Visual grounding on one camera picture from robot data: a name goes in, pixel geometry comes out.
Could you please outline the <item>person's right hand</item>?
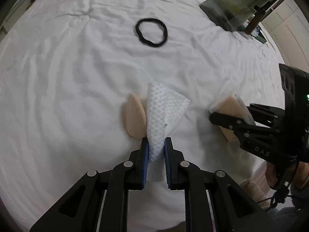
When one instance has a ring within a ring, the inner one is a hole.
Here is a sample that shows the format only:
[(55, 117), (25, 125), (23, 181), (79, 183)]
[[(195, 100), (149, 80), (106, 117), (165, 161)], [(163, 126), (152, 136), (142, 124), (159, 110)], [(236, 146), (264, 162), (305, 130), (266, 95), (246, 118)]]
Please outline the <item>person's right hand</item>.
[[(268, 185), (274, 189), (279, 180), (279, 170), (273, 164), (267, 162), (265, 176)], [(285, 181), (293, 184), (299, 190), (308, 188), (308, 163), (300, 162), (298, 166), (295, 164), (288, 168)]]

